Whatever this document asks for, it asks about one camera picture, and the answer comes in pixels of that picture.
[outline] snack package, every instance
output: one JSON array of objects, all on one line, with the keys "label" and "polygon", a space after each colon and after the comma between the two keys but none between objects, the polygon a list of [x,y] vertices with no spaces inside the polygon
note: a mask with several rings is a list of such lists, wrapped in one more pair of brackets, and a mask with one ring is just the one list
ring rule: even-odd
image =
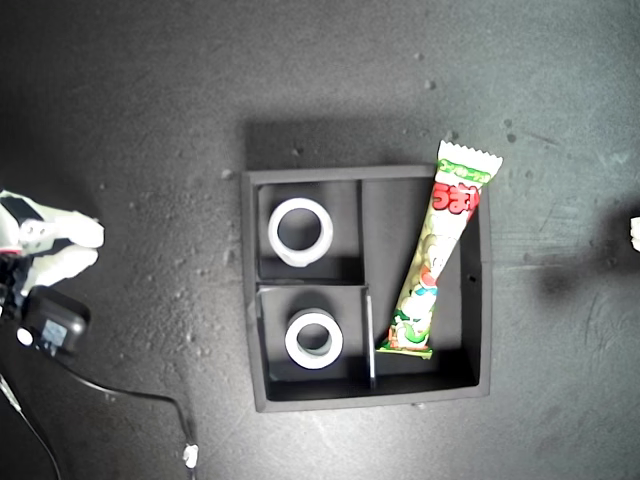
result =
[{"label": "snack package", "polygon": [[379,352],[431,358],[427,345],[433,306],[442,273],[480,201],[481,188],[502,165],[502,158],[441,142],[438,169],[427,215],[393,314],[389,336]]}]

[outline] white connector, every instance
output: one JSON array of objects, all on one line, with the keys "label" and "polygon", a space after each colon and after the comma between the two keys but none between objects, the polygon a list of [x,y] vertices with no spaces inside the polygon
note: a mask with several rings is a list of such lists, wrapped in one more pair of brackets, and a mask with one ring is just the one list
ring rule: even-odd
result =
[{"label": "white connector", "polygon": [[197,445],[187,445],[187,448],[184,449],[182,459],[190,470],[193,470],[198,466],[198,451],[199,449]]}]

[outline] white tape roll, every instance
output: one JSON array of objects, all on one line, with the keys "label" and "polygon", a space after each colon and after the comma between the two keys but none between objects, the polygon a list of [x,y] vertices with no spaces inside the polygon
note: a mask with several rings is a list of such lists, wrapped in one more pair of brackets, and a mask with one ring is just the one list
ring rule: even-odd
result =
[{"label": "white tape roll", "polygon": [[[278,227],[284,216],[293,210],[309,210],[320,220],[320,236],[316,243],[306,250],[293,250],[282,243],[278,236]],[[292,267],[304,268],[320,260],[331,247],[333,241],[333,222],[327,211],[317,202],[308,198],[292,198],[278,205],[269,220],[269,243],[284,263]]]},{"label": "white tape roll", "polygon": [[[298,342],[298,334],[309,325],[320,325],[329,332],[327,342],[315,350],[306,349]],[[301,367],[317,370],[328,367],[337,360],[342,353],[344,339],[342,330],[331,315],[319,308],[310,308],[293,316],[284,343],[294,362]]]}]

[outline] dark gray surface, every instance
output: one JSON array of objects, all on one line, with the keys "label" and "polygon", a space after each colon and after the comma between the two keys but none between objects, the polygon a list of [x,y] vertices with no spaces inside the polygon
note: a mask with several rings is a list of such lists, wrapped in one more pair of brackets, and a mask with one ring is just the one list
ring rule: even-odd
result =
[{"label": "dark gray surface", "polygon": [[[96,312],[77,368],[187,384],[203,478],[640,475],[637,0],[0,8],[0,179],[107,227],[98,265],[64,288]],[[506,159],[490,186],[491,395],[254,413],[223,170],[433,159],[449,130]],[[170,412],[0,345],[67,478],[181,478]],[[51,478],[0,412],[3,478]]]}]

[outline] black tray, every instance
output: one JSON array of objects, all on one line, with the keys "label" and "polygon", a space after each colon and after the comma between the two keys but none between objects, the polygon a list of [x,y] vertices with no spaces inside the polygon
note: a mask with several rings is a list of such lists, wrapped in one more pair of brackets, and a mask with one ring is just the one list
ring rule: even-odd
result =
[{"label": "black tray", "polygon": [[[376,352],[415,251],[434,165],[246,172],[242,177],[244,294],[256,409],[316,410],[484,396],[491,367],[491,248],[486,190],[440,276],[431,360]],[[287,266],[267,240],[274,208],[316,200],[335,234],[307,268]],[[373,305],[368,327],[366,294]],[[295,364],[284,346],[299,310],[322,308],[344,334],[339,359],[322,370]]]}]

